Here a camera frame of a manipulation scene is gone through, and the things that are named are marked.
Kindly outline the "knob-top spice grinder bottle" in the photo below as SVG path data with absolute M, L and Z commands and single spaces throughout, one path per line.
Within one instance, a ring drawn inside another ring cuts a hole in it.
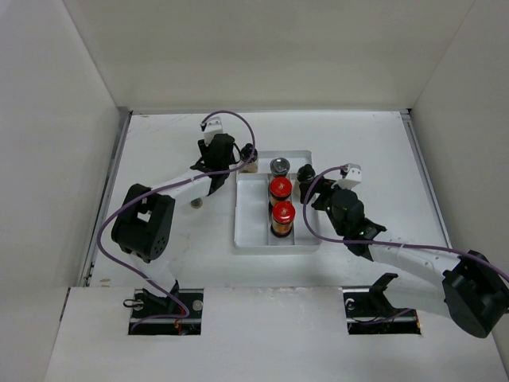
M 243 168 L 242 173 L 257 173 L 258 172 L 258 151 L 251 143 L 247 143 L 240 151 L 239 157 Z

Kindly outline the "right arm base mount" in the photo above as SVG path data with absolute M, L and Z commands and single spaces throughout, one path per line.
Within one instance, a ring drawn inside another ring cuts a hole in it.
M 386 273 L 370 286 L 343 289 L 350 335 L 421 334 L 416 310 L 394 308 L 384 294 L 397 277 L 395 273 Z

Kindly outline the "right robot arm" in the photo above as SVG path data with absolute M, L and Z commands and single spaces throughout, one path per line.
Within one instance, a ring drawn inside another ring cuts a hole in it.
M 377 314 L 411 308 L 450 318 L 473 337 L 486 338 L 508 312 L 508 287 L 479 252 L 456 254 L 450 248 L 408 244 L 365 217 L 356 193 L 324 177 L 299 185 L 301 203 L 324 212 L 335 241 L 353 255 L 390 265 L 425 282 L 429 289 L 398 286 L 398 274 L 385 273 L 369 286 L 366 298 Z

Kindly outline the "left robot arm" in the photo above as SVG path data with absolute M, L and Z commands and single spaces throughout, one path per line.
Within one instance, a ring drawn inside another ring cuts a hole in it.
M 151 307 L 161 317 L 176 313 L 178 297 L 170 292 L 176 279 L 169 269 L 164 251 L 169 244 L 176 210 L 217 191 L 229 177 L 234 158 L 235 139 L 218 133 L 198 141 L 200 158 L 190 170 L 161 186 L 132 185 L 122 205 L 126 208 L 111 229 L 111 240 L 127 254 L 126 265 L 144 280 L 153 294 Z

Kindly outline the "black-cap spice bottle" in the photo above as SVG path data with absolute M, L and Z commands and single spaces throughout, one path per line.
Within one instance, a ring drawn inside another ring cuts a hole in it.
M 203 201 L 201 199 L 195 199 L 193 201 L 190 202 L 190 205 L 194 208 L 194 209 L 199 209 L 202 207 L 203 205 Z

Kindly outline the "white salt knob-top bottle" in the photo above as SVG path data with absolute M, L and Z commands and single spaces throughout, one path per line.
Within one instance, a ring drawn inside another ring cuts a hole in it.
M 301 196 L 302 184 L 310 184 L 316 176 L 316 172 L 311 164 L 307 163 L 300 167 L 297 171 L 295 182 L 293 185 L 293 191 L 297 197 Z

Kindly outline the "red-lid sauce jar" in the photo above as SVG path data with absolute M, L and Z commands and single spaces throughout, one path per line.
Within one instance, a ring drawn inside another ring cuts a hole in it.
M 272 208 L 271 231 L 278 238 L 287 237 L 293 229 L 296 210 L 290 201 L 282 201 Z
M 292 193 L 292 183 L 287 177 L 274 177 L 269 184 L 270 206 L 274 207 L 280 202 L 288 201 Z

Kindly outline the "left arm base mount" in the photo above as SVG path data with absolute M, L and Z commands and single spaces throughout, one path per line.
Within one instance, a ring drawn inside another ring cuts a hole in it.
M 172 294 L 189 310 L 168 297 L 158 297 L 146 289 L 136 290 L 122 305 L 130 310 L 128 334 L 135 336 L 198 336 L 204 311 L 203 289 L 174 289 Z

